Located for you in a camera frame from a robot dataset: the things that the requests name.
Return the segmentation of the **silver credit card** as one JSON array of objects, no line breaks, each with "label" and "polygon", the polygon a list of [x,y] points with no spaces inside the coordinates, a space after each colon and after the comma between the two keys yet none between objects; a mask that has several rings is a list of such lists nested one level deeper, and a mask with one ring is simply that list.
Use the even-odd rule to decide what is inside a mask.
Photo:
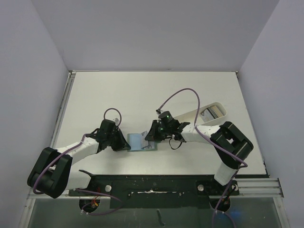
[{"label": "silver credit card", "polygon": [[147,151],[156,151],[157,150],[157,143],[156,142],[149,142],[146,147],[144,147],[144,150]]},{"label": "silver credit card", "polygon": [[149,143],[149,141],[145,140],[145,137],[147,136],[148,132],[144,131],[141,133],[141,148],[144,149]]}]

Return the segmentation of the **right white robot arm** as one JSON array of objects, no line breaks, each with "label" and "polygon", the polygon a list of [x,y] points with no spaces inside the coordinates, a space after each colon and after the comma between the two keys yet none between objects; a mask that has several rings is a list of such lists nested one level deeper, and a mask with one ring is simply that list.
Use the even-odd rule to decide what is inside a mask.
[{"label": "right white robot arm", "polygon": [[151,142],[174,139],[180,143],[213,145],[221,159],[221,165],[211,183],[216,194],[227,191],[228,183],[236,172],[248,166],[245,159],[254,148],[252,142],[232,122],[226,121],[222,125],[213,126],[179,122],[169,111],[159,114],[158,119],[153,120],[144,139]]}]

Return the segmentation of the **green leather card holder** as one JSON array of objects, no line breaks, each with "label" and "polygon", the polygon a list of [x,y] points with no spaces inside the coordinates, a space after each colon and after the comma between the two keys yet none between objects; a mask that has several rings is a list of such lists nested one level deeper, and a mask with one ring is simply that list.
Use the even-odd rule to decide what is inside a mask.
[{"label": "green leather card holder", "polygon": [[156,151],[157,143],[153,141],[146,141],[142,133],[129,133],[127,135],[127,142],[130,145],[128,152],[147,152]]}]

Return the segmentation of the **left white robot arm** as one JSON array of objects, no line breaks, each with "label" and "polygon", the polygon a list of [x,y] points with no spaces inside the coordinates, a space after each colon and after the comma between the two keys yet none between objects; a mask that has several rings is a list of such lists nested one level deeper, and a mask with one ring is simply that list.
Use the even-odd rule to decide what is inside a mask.
[{"label": "left white robot arm", "polygon": [[99,128],[85,133],[79,142],[61,148],[46,147],[39,155],[27,180],[35,194],[59,197],[66,190],[80,189],[85,195],[95,193],[97,183],[93,174],[85,171],[71,171],[77,162],[95,155],[108,147],[114,152],[129,150],[119,126],[104,119]]}]

